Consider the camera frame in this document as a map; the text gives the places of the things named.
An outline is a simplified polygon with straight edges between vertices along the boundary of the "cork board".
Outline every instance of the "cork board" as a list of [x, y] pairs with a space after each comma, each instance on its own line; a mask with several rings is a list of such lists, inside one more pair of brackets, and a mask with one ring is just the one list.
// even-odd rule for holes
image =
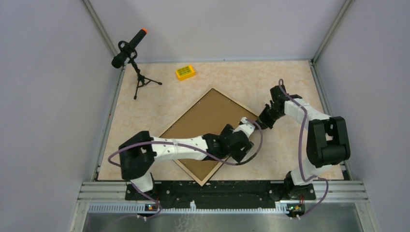
[[[226, 124], [235, 128], [242, 117], [257, 118], [249, 109], [212, 88], [160, 137], [183, 139], [207, 133], [220, 134]], [[222, 166], [211, 160], [179, 159], [175, 162], [201, 186]]]

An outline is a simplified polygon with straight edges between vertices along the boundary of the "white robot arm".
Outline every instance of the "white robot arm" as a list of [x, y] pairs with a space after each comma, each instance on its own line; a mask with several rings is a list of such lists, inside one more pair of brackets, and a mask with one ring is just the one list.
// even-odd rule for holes
[[150, 136], [148, 131], [141, 131], [119, 147], [122, 149], [136, 143], [149, 143], [120, 153], [122, 178], [130, 180], [141, 191], [146, 192], [153, 189], [153, 179], [148, 170], [154, 162], [179, 159], [214, 160], [201, 152], [206, 151], [218, 159], [231, 156], [239, 163], [253, 146], [249, 136], [254, 130], [255, 126], [242, 118], [241, 125], [233, 129], [228, 124], [220, 135], [164, 139]]
[[285, 192], [297, 196], [298, 190], [311, 183], [313, 177], [350, 157], [346, 122], [342, 117], [330, 117], [317, 111], [299, 95], [289, 96], [284, 85], [275, 86], [270, 89], [270, 92], [272, 101], [270, 105], [265, 105], [257, 120], [263, 129], [272, 128], [276, 120], [285, 115], [292, 117], [299, 124], [303, 124], [305, 111], [302, 107], [307, 112], [304, 124], [304, 128], [308, 132], [307, 158], [303, 161], [299, 160], [301, 166], [290, 171], [284, 182]]

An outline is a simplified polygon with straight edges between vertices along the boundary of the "tripod leg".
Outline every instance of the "tripod leg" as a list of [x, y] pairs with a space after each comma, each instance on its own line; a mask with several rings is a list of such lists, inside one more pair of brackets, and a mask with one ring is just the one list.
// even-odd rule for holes
[[147, 79], [147, 80], [149, 80], [149, 81], [152, 81], [152, 82], [154, 82], [154, 83], [157, 83], [158, 85], [162, 85], [162, 82], [159, 82], [159, 81], [154, 81], [154, 80], [152, 80], [152, 79], [149, 79], [149, 78], [146, 78], [146, 77], [144, 77], [145, 79]]
[[137, 99], [138, 88], [140, 87], [140, 81], [137, 83], [137, 89], [135, 90], [134, 100]]

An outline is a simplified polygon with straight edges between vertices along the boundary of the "table surface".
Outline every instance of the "table surface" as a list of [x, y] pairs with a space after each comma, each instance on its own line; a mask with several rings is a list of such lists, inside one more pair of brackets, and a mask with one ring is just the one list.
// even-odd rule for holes
[[[196, 75], [178, 81], [175, 70], [191, 64]], [[242, 61], [201, 63], [140, 64], [141, 74], [163, 83], [149, 83], [138, 90], [133, 99], [137, 77], [127, 65], [106, 143], [99, 180], [121, 180], [120, 168], [107, 158], [118, 146], [140, 131], [159, 134], [186, 112], [204, 93], [215, 88], [258, 115], [271, 100], [270, 88], [284, 80], [290, 94], [298, 94], [317, 110], [322, 105], [307, 61]], [[248, 164], [235, 167], [222, 165], [211, 180], [283, 180], [297, 167], [300, 124], [290, 117], [278, 120], [272, 130], [264, 130], [260, 153]], [[306, 157], [306, 133], [303, 158]], [[251, 140], [258, 144], [254, 133]], [[119, 162], [119, 156], [113, 158]], [[156, 162], [150, 170], [155, 180], [192, 180], [172, 160]], [[321, 175], [327, 179], [343, 179], [339, 165]]]

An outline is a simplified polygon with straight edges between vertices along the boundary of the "yellow box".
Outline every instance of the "yellow box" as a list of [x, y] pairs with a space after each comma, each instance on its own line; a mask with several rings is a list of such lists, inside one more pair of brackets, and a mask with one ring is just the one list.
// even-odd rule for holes
[[195, 76], [195, 70], [191, 65], [175, 70], [176, 77], [179, 81]]

